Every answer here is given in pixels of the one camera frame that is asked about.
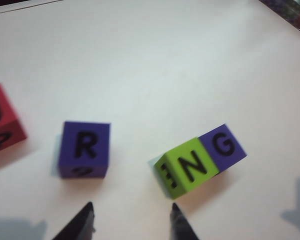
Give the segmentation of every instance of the green letter block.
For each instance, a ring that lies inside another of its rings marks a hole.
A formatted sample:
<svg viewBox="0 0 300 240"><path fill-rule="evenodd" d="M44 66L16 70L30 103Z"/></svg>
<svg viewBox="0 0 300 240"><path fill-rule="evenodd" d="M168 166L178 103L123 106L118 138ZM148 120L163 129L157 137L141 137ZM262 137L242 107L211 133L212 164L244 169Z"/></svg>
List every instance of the green letter block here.
<svg viewBox="0 0 300 240"><path fill-rule="evenodd" d="M167 151L154 167L173 199L219 172L197 137Z"/></svg>

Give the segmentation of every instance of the black pointed object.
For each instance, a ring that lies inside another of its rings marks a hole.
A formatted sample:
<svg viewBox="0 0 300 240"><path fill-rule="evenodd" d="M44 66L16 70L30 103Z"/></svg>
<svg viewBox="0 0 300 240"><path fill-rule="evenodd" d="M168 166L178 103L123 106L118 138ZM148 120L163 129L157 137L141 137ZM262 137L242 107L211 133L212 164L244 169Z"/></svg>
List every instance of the black pointed object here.
<svg viewBox="0 0 300 240"><path fill-rule="evenodd" d="M199 240L176 203L172 204L170 220L173 240Z"/></svg>
<svg viewBox="0 0 300 240"><path fill-rule="evenodd" d="M94 219L94 206L88 202L53 240L91 240Z"/></svg>

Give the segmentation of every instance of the white surface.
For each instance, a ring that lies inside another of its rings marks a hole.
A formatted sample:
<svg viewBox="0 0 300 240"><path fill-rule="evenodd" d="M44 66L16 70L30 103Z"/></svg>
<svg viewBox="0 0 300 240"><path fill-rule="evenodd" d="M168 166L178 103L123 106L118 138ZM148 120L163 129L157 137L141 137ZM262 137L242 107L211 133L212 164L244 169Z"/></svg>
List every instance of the white surface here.
<svg viewBox="0 0 300 240"><path fill-rule="evenodd" d="M93 239L167 240L172 201L148 161L227 123L248 157L176 202L201 239L300 240L282 217L300 178L300 32L259 1L0 14L0 83L29 135L0 152L0 231L50 240L92 201ZM52 174L65 120L111 122L104 180Z"/></svg>

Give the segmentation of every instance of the red letter block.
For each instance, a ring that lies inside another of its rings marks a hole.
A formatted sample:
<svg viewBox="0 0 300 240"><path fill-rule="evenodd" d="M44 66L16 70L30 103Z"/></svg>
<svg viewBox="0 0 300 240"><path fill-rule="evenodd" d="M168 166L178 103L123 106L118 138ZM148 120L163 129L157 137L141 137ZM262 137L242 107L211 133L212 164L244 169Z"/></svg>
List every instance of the red letter block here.
<svg viewBox="0 0 300 240"><path fill-rule="evenodd" d="M27 136L0 85L0 151Z"/></svg>

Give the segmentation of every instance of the foam block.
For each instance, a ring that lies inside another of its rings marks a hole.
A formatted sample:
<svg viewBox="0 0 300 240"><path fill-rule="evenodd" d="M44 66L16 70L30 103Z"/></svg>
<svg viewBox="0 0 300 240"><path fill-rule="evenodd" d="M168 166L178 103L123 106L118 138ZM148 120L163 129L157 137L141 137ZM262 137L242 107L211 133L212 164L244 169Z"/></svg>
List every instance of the foam block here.
<svg viewBox="0 0 300 240"><path fill-rule="evenodd" d="M199 139L220 173L247 156L225 124L200 136Z"/></svg>
<svg viewBox="0 0 300 240"><path fill-rule="evenodd" d="M23 127L0 85L0 151L26 138Z"/></svg>
<svg viewBox="0 0 300 240"><path fill-rule="evenodd" d="M197 137L167 151L154 167L173 199L219 172Z"/></svg>
<svg viewBox="0 0 300 240"><path fill-rule="evenodd" d="M66 121L58 168L63 178L104 178L109 165L110 124Z"/></svg>

